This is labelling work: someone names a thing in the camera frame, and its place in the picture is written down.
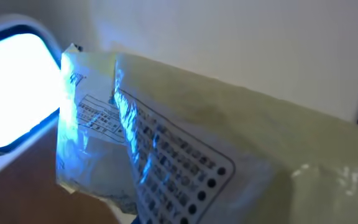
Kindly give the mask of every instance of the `white wall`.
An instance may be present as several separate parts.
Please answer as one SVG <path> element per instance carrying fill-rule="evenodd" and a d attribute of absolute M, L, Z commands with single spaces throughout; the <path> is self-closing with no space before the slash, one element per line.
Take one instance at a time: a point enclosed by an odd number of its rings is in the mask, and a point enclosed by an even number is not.
<path fill-rule="evenodd" d="M 358 114 L 358 1 L 0 0 L 63 46 L 138 54 L 342 119 Z"/>

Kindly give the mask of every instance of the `crumpled plastic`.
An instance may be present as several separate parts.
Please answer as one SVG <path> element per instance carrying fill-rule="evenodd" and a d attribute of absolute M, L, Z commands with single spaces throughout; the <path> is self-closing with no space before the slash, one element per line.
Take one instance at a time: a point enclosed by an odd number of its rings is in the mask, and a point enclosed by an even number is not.
<path fill-rule="evenodd" d="M 75 66 L 114 65 L 142 223 L 358 223 L 358 125 L 143 57 L 96 55 Z"/>
<path fill-rule="evenodd" d="M 57 182 L 136 214 L 135 188 L 118 109 L 112 102 L 114 54 L 62 55 Z"/>

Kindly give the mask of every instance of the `wooden surface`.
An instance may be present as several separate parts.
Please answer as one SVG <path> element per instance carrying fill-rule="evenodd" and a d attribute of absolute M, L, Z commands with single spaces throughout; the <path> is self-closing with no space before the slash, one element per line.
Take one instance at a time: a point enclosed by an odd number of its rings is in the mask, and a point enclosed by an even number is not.
<path fill-rule="evenodd" d="M 55 183 L 56 129 L 0 173 L 0 224 L 118 223 L 95 198 Z"/>

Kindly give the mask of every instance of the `printed label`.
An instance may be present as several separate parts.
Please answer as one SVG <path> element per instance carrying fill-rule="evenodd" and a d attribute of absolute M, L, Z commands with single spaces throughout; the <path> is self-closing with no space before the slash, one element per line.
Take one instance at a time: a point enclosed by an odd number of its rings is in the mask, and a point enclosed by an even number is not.
<path fill-rule="evenodd" d="M 144 223 L 199 223 L 235 173 L 233 161 L 134 100 L 132 163 Z"/>
<path fill-rule="evenodd" d="M 71 76 L 70 76 L 70 83 L 71 84 L 74 83 L 75 86 L 78 86 L 78 84 L 80 84 L 80 81 L 84 78 L 86 78 L 84 75 L 73 72 L 73 73 L 71 73 Z"/>
<path fill-rule="evenodd" d="M 119 121 L 119 111 L 114 105 L 86 95 L 77 106 L 77 121 L 79 125 L 90 128 L 117 142 L 125 142 Z"/>

